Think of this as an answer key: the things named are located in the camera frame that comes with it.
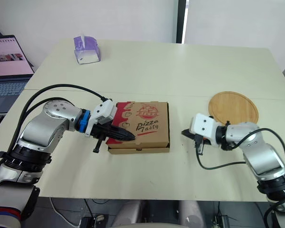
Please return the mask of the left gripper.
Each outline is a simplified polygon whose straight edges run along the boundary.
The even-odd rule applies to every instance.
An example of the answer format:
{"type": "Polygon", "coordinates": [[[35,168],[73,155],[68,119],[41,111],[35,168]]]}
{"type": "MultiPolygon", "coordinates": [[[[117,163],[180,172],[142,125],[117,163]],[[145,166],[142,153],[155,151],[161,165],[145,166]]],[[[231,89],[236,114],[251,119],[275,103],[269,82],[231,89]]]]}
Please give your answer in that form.
{"type": "Polygon", "coordinates": [[[107,137],[113,136],[111,127],[111,123],[94,124],[90,136],[98,140],[105,140],[107,137]]]}

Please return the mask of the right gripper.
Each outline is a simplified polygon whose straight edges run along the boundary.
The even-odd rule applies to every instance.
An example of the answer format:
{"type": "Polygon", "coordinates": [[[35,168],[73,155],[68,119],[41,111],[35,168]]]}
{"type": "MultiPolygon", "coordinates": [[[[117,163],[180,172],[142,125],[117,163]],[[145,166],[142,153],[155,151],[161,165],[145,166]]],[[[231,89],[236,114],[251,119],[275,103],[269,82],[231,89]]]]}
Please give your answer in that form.
{"type": "Polygon", "coordinates": [[[197,155],[202,155],[204,147],[204,137],[202,135],[195,134],[194,141],[197,155]]]}

